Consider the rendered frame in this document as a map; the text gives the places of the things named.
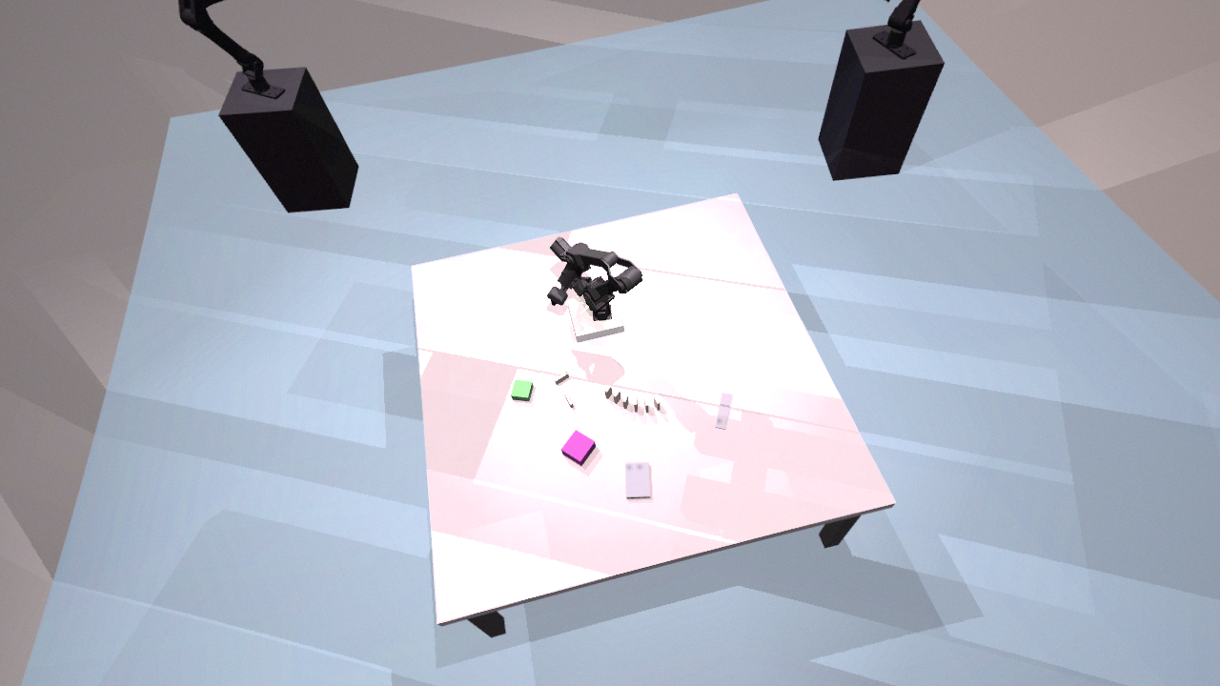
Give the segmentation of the light green block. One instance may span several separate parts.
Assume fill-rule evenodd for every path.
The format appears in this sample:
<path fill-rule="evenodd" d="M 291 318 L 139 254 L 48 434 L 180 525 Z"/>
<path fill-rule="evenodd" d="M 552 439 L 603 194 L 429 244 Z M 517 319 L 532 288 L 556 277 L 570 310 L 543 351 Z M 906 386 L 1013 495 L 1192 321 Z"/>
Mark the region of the light green block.
<path fill-rule="evenodd" d="M 529 402 L 531 394 L 536 385 L 532 381 L 525 381 L 525 378 L 515 378 L 512 387 L 512 400 Z"/>

